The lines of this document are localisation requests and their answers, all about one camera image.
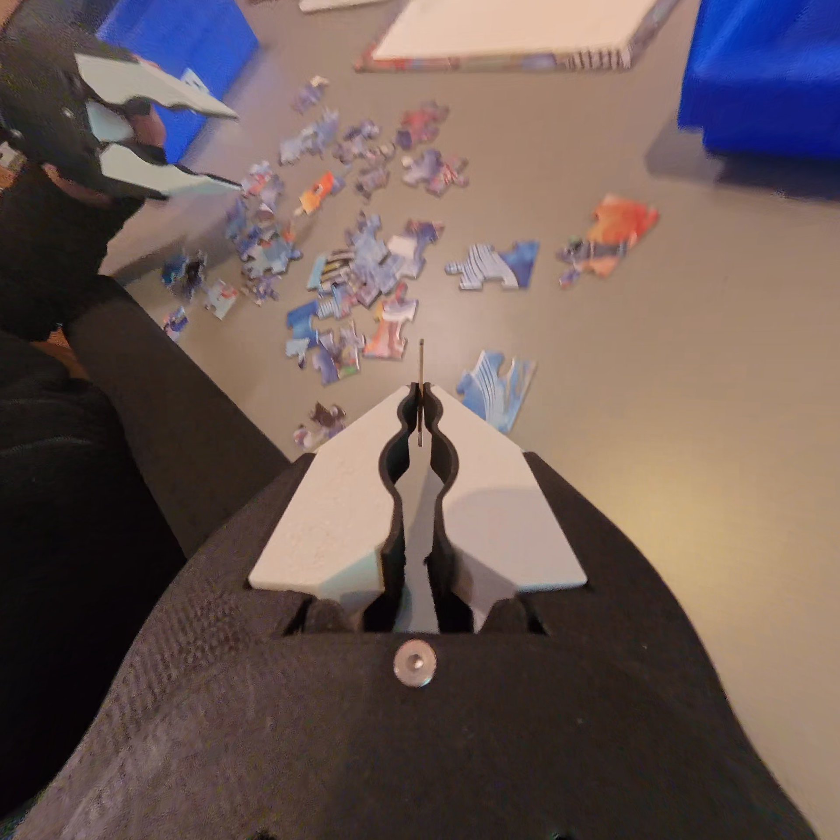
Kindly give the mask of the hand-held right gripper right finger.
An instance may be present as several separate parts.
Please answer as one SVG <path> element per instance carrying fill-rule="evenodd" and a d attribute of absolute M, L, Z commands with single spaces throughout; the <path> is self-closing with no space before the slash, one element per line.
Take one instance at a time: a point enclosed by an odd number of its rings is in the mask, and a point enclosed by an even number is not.
<path fill-rule="evenodd" d="M 440 631 L 478 631 L 495 604 L 587 584 L 526 453 L 436 385 L 423 389 L 443 483 L 425 559 Z"/>

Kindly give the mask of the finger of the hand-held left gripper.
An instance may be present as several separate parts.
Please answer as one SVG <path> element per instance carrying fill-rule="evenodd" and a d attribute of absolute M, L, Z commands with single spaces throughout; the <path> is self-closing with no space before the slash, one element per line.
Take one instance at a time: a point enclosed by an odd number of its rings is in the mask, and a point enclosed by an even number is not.
<path fill-rule="evenodd" d="M 80 78 L 102 102 L 127 109 L 135 101 L 168 110 L 191 110 L 206 117 L 237 120 L 236 111 L 180 78 L 139 60 L 75 54 Z"/>
<path fill-rule="evenodd" d="M 101 174 L 111 181 L 145 191 L 149 196 L 215 195 L 242 190 L 240 182 L 160 162 L 153 152 L 151 146 L 141 143 L 111 143 L 100 153 Z"/>

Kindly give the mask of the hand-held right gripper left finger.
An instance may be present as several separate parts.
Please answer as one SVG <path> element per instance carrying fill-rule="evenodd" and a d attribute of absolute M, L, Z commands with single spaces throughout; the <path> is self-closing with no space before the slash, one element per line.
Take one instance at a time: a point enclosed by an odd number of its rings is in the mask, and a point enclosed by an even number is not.
<path fill-rule="evenodd" d="M 417 384 L 403 385 L 323 444 L 248 574 L 258 591 L 333 601 L 366 631 L 391 631 L 405 586 L 403 503 Z"/>

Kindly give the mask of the blue plastic bin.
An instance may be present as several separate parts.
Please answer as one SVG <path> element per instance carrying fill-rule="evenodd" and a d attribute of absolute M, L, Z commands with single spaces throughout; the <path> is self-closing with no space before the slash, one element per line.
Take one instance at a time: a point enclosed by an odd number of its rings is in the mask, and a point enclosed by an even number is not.
<path fill-rule="evenodd" d="M 120 1 L 96 35 L 218 100 L 259 47 L 235 1 Z"/>

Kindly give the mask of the single jigsaw puzzle piece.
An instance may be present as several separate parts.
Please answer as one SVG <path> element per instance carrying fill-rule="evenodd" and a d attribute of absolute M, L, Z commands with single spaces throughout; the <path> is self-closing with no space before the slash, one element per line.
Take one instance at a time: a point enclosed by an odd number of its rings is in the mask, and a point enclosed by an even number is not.
<path fill-rule="evenodd" d="M 505 374 L 500 369 L 505 356 L 498 351 L 481 351 L 470 371 L 463 371 L 455 388 L 464 407 L 485 420 L 501 434 L 509 434 L 537 371 L 533 360 L 513 358 Z"/>

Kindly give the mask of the person's left forearm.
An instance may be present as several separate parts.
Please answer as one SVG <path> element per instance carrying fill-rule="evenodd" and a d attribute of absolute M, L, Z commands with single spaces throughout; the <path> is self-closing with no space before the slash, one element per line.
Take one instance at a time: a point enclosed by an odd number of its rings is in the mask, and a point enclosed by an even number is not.
<path fill-rule="evenodd" d="M 40 342 L 96 306 L 120 298 L 100 272 L 109 244 L 144 206 L 110 197 L 85 203 L 25 163 L 1 195 L 1 330 Z"/>

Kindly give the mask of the person's left hand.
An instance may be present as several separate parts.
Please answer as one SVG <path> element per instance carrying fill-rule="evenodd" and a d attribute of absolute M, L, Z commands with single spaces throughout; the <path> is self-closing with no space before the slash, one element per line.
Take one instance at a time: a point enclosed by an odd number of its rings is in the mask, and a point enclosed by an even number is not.
<path fill-rule="evenodd" d="M 133 130 L 133 140 L 139 144 L 163 148 L 165 126 L 152 107 L 148 107 L 143 113 L 129 114 L 128 120 Z"/>

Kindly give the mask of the dark perforated panel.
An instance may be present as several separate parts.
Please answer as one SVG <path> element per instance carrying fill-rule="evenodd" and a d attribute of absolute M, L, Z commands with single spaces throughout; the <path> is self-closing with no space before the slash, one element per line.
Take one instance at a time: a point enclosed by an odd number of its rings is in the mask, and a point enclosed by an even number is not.
<path fill-rule="evenodd" d="M 90 280 L 65 333 L 185 555 L 255 560 L 288 458 L 115 280 Z"/>

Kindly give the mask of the puzzle board with colourful border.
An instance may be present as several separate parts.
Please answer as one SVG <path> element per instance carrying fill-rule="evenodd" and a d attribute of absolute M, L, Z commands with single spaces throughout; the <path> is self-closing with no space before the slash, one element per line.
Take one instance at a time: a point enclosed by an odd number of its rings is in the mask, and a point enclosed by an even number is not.
<path fill-rule="evenodd" d="M 677 1 L 405 2 L 358 72 L 626 71 Z"/>

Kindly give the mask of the blue plastic object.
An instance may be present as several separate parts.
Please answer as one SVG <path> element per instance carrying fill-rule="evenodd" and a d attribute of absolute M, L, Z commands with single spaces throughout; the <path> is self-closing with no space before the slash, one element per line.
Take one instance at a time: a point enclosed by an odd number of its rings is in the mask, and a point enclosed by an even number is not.
<path fill-rule="evenodd" d="M 677 124 L 715 154 L 838 161 L 839 2 L 700 2 Z"/>

